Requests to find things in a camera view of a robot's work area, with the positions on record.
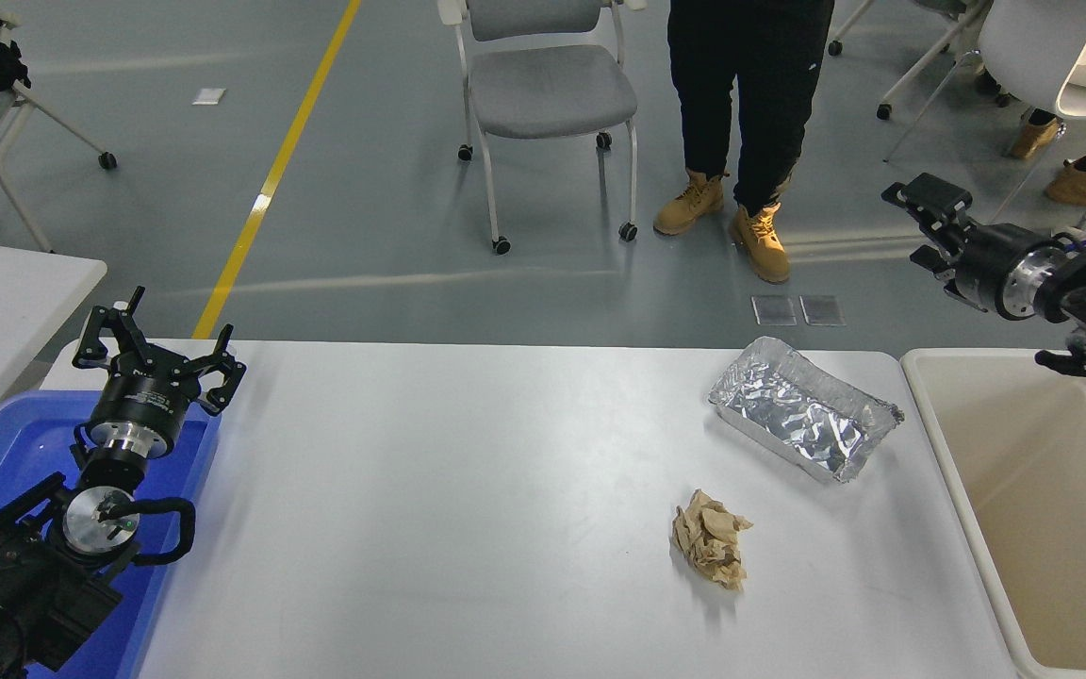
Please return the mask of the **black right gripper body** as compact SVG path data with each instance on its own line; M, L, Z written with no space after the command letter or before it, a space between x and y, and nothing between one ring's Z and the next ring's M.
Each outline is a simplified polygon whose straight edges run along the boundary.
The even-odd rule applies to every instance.
M1038 232L1013 224L978 224L969 229L954 263L954 288L982 312L995 312L1001 318L1033 317L1035 289L1016 282L1014 271L1026 257L1048 248Z

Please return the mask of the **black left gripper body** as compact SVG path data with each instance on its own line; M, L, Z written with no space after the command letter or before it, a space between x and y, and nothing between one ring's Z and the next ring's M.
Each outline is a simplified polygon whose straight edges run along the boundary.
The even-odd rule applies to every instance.
M187 379L108 366L108 383L86 428L96 444L173 444L192 401Z

